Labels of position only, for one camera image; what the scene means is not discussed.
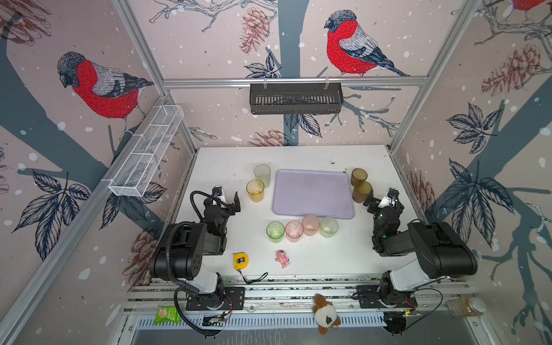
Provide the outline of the bright green plastic cup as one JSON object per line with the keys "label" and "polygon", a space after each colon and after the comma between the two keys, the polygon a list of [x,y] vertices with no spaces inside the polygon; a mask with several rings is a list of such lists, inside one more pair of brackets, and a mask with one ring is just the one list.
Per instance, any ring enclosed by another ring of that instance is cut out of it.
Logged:
{"label": "bright green plastic cup", "polygon": [[279,221],[272,221],[267,225],[266,234],[272,243],[279,243],[285,238],[285,227]]}

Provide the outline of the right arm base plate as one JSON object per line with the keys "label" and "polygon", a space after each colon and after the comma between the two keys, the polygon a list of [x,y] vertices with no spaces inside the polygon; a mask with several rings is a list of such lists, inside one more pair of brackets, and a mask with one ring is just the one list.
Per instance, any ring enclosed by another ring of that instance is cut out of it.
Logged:
{"label": "right arm base plate", "polygon": [[393,288],[389,292],[381,291],[378,285],[358,285],[352,294],[358,300],[360,308],[417,308],[418,303],[413,292],[400,292]]}

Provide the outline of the yellow plastic cup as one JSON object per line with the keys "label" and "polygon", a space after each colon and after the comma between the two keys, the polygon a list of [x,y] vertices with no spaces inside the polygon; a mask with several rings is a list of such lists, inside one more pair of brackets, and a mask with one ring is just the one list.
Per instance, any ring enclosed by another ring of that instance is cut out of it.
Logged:
{"label": "yellow plastic cup", "polygon": [[261,180],[251,180],[246,185],[246,191],[251,201],[259,203],[264,199],[265,185]]}

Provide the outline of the yellow tape measure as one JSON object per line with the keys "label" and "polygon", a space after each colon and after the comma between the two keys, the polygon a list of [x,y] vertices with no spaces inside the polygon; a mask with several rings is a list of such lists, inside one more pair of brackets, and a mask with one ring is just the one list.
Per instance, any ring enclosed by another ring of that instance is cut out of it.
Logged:
{"label": "yellow tape measure", "polygon": [[244,252],[234,253],[234,269],[236,271],[244,270],[249,264],[249,257]]}

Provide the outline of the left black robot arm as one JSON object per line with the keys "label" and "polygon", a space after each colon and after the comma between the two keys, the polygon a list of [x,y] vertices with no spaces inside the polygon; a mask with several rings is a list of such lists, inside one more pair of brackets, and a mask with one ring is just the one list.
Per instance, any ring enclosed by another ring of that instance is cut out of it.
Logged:
{"label": "left black robot arm", "polygon": [[228,220],[241,211],[239,196],[234,194],[233,201],[227,203],[222,187],[217,186],[210,195],[191,192],[190,202],[199,221],[167,226],[150,260],[149,273],[186,293],[187,311],[240,311],[244,288],[226,287],[221,274],[202,263],[205,256],[224,254]]}

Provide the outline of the black hanging wall basket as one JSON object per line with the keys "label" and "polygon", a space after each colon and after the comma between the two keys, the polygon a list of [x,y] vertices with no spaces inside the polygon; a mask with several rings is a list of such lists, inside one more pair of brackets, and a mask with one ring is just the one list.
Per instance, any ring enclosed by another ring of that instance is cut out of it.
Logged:
{"label": "black hanging wall basket", "polygon": [[337,114],[344,96],[340,83],[267,83],[250,86],[254,115]]}

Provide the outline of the right pink plastic cup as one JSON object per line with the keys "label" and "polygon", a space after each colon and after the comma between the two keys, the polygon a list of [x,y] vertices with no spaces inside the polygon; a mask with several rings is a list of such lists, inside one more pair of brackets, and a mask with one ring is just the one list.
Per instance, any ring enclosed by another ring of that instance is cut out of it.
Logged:
{"label": "right pink plastic cup", "polygon": [[317,216],[307,215],[302,220],[303,233],[312,237],[320,229],[320,221]]}

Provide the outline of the brown textured cup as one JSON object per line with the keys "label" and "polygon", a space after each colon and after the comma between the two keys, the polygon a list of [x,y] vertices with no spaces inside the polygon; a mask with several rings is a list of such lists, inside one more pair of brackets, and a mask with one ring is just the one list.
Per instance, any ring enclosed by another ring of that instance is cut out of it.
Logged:
{"label": "brown textured cup", "polygon": [[362,204],[373,197],[373,188],[369,182],[358,181],[354,184],[352,198],[355,203]]}
{"label": "brown textured cup", "polygon": [[362,168],[353,169],[353,171],[351,172],[351,179],[350,179],[352,186],[355,186],[356,184],[358,184],[358,182],[366,181],[367,177],[368,177],[367,171],[365,171],[364,169]]}

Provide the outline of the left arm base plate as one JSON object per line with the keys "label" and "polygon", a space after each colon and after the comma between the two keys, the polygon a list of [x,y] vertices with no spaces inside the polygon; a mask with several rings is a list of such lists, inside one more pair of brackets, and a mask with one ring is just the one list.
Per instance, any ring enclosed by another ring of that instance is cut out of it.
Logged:
{"label": "left arm base plate", "polygon": [[243,287],[225,287],[210,294],[189,296],[187,311],[240,311],[244,307],[245,289]]}

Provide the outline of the clear pale plastic cup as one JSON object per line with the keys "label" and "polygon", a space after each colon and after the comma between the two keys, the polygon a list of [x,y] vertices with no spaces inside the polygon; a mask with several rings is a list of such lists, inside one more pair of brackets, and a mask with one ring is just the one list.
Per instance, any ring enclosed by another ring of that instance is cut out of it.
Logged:
{"label": "clear pale plastic cup", "polygon": [[269,165],[259,164],[254,168],[255,179],[262,181],[265,189],[269,188],[271,181],[271,169]]}

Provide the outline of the pale green plastic cup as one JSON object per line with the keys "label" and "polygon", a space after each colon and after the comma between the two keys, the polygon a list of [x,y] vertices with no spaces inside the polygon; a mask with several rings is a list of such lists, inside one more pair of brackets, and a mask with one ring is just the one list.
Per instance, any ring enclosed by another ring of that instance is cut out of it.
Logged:
{"label": "pale green plastic cup", "polygon": [[325,217],[320,222],[320,233],[322,237],[333,237],[339,231],[339,223],[332,217]]}

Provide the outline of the left pink plastic cup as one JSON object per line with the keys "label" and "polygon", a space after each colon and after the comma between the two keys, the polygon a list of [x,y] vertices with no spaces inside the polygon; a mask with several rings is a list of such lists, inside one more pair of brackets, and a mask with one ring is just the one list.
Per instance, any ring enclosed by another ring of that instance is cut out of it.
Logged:
{"label": "left pink plastic cup", "polygon": [[285,226],[286,237],[292,243],[298,242],[303,236],[303,233],[304,228],[299,221],[289,221]]}

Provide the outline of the lavender plastic tray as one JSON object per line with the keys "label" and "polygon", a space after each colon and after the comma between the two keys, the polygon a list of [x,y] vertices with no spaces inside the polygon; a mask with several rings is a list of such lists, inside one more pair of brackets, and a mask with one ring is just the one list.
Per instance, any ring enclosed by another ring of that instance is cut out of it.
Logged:
{"label": "lavender plastic tray", "polygon": [[343,172],[280,169],[275,175],[273,213],[352,219],[349,178]]}

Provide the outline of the small pink toy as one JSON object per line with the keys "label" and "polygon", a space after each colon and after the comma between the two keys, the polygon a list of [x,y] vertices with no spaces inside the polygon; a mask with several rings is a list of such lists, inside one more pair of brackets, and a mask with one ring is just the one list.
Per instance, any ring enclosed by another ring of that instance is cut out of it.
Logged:
{"label": "small pink toy", "polygon": [[280,263],[282,268],[286,268],[289,265],[289,258],[283,250],[276,251],[275,261]]}

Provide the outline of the far brown textured cup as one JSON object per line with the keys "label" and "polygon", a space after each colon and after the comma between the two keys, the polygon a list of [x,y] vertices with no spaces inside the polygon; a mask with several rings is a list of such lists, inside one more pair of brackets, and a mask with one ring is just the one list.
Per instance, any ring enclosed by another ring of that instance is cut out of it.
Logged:
{"label": "far brown textured cup", "polygon": [[351,172],[351,179],[350,179],[352,186],[355,186],[356,184],[358,184],[358,182],[366,181],[367,177],[368,177],[367,171],[365,171],[364,169],[362,168],[353,169],[353,171]]}

